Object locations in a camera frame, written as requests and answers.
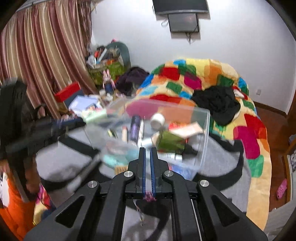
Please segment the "white toothpaste tube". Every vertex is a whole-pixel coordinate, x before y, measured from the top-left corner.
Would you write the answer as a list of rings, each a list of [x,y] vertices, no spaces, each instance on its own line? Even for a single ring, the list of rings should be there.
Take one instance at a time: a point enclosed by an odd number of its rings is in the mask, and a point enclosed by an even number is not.
[[[178,161],[178,162],[183,161],[182,155],[176,154],[176,153],[158,152],[158,156],[161,158],[171,159],[171,160]]]

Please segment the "clear plastic storage bin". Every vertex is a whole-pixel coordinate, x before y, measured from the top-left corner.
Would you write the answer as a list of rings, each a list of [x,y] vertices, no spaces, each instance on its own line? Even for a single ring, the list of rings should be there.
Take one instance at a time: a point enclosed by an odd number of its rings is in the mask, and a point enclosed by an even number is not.
[[[161,113],[166,120],[160,130],[151,127],[150,120],[155,113]],[[137,145],[130,141],[130,124],[134,115],[141,118]],[[192,180],[205,161],[210,122],[208,110],[159,100],[123,98],[112,102],[106,108],[104,118],[88,123],[86,133],[91,144],[101,149],[101,156],[125,154],[140,147],[147,151],[152,147],[156,148],[160,132],[169,132],[172,125],[188,125],[194,122],[204,129],[204,133],[187,138],[186,142],[197,150],[198,154],[182,155],[182,162],[162,158],[168,162],[171,170],[185,179]]]

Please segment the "green spray bottle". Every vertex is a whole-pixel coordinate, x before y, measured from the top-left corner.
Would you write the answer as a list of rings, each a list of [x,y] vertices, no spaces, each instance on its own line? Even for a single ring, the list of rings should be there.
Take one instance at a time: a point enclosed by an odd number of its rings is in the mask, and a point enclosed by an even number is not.
[[[197,155],[198,151],[187,144],[186,139],[168,131],[162,131],[156,141],[158,151],[178,155]]]

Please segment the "purple bottle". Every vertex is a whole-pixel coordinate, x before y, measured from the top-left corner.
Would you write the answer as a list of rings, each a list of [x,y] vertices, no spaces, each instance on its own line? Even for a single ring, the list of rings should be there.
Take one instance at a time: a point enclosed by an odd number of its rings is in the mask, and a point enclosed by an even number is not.
[[[132,117],[132,121],[131,121],[131,124],[130,124],[129,140],[134,142],[136,145],[137,145],[137,142],[138,142],[140,122],[141,122],[140,116],[139,115],[134,115]]]

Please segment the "white tape roll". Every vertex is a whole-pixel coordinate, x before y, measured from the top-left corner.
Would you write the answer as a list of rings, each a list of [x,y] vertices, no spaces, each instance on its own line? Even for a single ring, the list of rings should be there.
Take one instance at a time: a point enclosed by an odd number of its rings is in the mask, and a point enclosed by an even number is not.
[[[150,120],[152,129],[160,130],[164,126],[165,121],[165,117],[161,113],[155,113]]]

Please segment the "red flat box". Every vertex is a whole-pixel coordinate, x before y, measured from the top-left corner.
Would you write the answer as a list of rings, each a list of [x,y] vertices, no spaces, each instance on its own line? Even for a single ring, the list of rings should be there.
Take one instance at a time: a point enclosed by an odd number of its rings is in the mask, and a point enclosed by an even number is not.
[[[64,102],[68,99],[71,95],[78,92],[81,89],[80,84],[78,82],[73,82],[72,84],[68,85],[64,89],[57,92],[54,97],[56,102]]]

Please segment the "striped brown curtain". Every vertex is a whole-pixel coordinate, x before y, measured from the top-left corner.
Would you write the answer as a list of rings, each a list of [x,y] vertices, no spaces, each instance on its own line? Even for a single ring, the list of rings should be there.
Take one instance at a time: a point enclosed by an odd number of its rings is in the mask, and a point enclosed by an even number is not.
[[[97,92],[85,62],[91,30],[91,1],[44,1],[17,11],[1,31],[1,80],[21,78],[31,104],[44,103],[59,118],[57,92],[74,82]]]

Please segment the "green bag of clutter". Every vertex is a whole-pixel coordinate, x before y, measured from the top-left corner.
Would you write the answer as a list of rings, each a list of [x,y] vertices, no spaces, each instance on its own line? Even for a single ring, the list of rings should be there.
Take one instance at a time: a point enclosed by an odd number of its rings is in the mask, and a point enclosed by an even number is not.
[[[123,75],[126,68],[118,49],[107,48],[104,45],[89,48],[89,56],[86,57],[88,72],[97,88],[103,85],[103,72],[109,71],[111,78],[116,82]]]

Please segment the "pink crocs shoe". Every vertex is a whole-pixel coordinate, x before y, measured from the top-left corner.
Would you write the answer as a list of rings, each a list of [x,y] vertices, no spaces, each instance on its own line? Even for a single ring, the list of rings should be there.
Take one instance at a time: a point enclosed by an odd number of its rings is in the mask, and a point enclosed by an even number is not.
[[[280,200],[287,190],[287,179],[284,179],[276,191],[276,198]]]

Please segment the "green dinosaur plush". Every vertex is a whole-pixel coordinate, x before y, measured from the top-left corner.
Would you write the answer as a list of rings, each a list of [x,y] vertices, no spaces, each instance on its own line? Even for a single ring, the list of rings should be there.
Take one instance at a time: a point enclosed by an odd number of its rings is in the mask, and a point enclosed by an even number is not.
[[[124,44],[123,42],[120,41],[116,41],[113,43],[110,43],[106,46],[108,49],[109,48],[115,48],[118,49],[117,53],[119,53],[122,57],[123,60],[123,66],[128,69],[131,67],[131,63],[130,63],[130,52],[128,50],[128,47],[126,46],[126,44]]]

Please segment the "dark purple garment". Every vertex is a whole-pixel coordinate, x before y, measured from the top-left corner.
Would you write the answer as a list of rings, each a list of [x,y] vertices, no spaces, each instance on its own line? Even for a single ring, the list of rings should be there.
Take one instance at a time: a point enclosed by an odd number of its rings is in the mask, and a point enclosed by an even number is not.
[[[144,69],[132,67],[118,78],[115,88],[126,96],[132,96],[148,76],[149,72]]]

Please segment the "black clothing pile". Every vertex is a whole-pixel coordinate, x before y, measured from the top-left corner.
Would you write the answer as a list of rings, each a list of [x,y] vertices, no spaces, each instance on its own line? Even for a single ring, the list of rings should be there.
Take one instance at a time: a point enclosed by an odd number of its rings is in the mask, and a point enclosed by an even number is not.
[[[195,90],[191,100],[200,107],[210,111],[212,119],[220,126],[226,126],[240,111],[231,87],[211,86],[205,90]]]

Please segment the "colourful patchwork quilt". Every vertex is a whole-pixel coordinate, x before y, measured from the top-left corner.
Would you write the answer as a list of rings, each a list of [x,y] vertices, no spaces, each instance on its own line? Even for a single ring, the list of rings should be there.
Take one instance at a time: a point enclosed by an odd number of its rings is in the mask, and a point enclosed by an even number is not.
[[[237,71],[212,59],[169,61],[145,78],[136,97],[207,109],[210,133],[242,143],[251,171],[246,214],[264,229],[272,170],[267,129],[249,97],[247,83]]]

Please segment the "wall mounted monitor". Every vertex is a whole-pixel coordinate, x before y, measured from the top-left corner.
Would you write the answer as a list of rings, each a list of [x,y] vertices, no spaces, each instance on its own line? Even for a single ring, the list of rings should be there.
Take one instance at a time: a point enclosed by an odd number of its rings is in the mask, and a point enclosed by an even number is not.
[[[154,13],[167,16],[171,33],[198,33],[198,14],[209,12],[206,0],[153,0]]]

